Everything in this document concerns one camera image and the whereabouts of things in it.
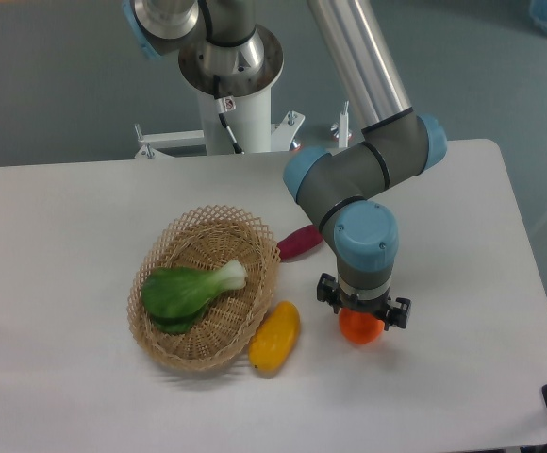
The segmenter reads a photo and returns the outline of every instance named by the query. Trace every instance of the white vegetable stem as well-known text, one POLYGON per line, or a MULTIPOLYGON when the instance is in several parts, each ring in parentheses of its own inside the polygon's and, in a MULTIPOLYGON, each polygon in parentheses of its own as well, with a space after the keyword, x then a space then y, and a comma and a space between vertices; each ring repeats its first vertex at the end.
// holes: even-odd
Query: white vegetable stem
POLYGON ((246 285, 248 274, 238 260, 232 260, 211 275, 224 291, 240 290, 246 285))

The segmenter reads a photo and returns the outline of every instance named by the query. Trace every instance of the silver metal tube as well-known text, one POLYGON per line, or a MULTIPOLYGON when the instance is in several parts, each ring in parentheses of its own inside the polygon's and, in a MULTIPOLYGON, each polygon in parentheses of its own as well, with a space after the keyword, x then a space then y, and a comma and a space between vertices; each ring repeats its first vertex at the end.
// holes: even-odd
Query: silver metal tube
POLYGON ((190 33, 200 12, 196 0, 134 0, 134 8, 141 25, 164 40, 190 33))
POLYGON ((411 107, 368 0, 308 0, 361 128, 411 107))

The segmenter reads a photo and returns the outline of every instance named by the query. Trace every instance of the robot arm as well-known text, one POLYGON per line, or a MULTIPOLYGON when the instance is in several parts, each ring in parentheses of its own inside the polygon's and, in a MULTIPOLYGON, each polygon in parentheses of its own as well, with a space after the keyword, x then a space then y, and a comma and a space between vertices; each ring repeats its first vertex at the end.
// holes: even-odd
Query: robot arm
MULTIPOLYGON (((365 139, 335 156, 306 148, 284 171, 290 194, 337 256, 338 280, 323 274, 318 299, 335 312, 344 307, 372 314, 385 328, 405 328, 409 300, 389 299, 397 224, 388 209, 368 200, 439 162, 447 149, 445 132, 435 118, 413 112, 368 0, 307 1, 365 139)), ((184 46, 182 73, 195 87, 183 59, 196 54, 193 42, 206 40, 200 53, 206 61, 195 78, 203 91, 205 83, 218 79, 214 75, 223 74, 226 92, 246 95, 255 88, 250 80, 269 83, 266 77, 277 77, 281 70, 279 44, 270 38, 271 54, 271 45, 258 50, 264 48, 259 35, 265 37, 267 30, 255 23, 253 1, 125 2, 127 19, 147 55, 184 46), (268 66, 276 57, 279 64, 268 66)))
POLYGON ((439 162, 443 128, 410 106, 370 2, 308 0, 362 127, 364 141, 336 156, 308 148, 294 157, 284 181, 337 256, 338 281, 323 274, 318 299, 406 327, 410 301, 390 302, 397 224, 367 201, 439 162))

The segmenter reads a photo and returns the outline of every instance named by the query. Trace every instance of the blue joint cap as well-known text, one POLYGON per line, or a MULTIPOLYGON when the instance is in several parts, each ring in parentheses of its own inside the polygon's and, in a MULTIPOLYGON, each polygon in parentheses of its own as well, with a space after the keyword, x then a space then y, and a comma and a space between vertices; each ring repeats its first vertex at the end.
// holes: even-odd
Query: blue joint cap
POLYGON ((309 148, 299 151, 292 157, 289 163, 286 164, 282 177, 284 179, 284 184, 286 184, 286 187, 295 202, 297 201, 301 183, 303 182, 303 179, 305 179, 305 176, 307 176, 307 173, 309 173, 311 167, 315 162, 327 155, 330 155, 330 153, 323 147, 310 146, 309 148))
POLYGON ((145 57, 147 59, 161 59, 162 55, 159 54, 156 50, 154 50, 154 47, 152 47, 152 44, 148 40, 146 40, 145 35, 143 34, 143 31, 141 31, 140 25, 138 24, 138 21, 135 18, 135 14, 133 13, 133 7, 131 7, 131 0, 123 0, 123 13, 124 13, 124 17, 129 22, 131 31, 133 31, 133 35, 135 36, 135 39, 138 41, 138 44, 140 45, 140 49, 145 55, 145 57))
POLYGON ((441 162, 447 153, 447 137, 443 126, 439 124, 437 118, 431 115, 420 115, 428 134, 428 157, 424 170, 428 170, 436 163, 441 162))
POLYGON ((372 201, 356 201, 339 215, 334 227, 338 255, 362 272, 391 266, 399 248, 397 222, 390 210, 372 201))

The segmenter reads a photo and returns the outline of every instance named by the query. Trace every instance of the gray floor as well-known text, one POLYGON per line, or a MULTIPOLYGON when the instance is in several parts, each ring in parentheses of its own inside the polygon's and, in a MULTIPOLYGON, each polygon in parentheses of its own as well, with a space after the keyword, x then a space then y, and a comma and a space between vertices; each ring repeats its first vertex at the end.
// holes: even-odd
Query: gray floor
MULTIPOLYGON (((450 139, 501 146, 531 228, 547 209, 547 38, 528 3, 373 0, 415 109, 450 139)), ((258 18, 285 49, 273 119, 296 109, 305 143, 329 143, 344 95, 306 2, 263 0, 258 18)), ((0 4, 0 166, 130 159, 136 122, 145 133, 199 128, 176 58, 143 59, 119 0, 0 4)), ((547 291, 547 226, 531 242, 547 291)))

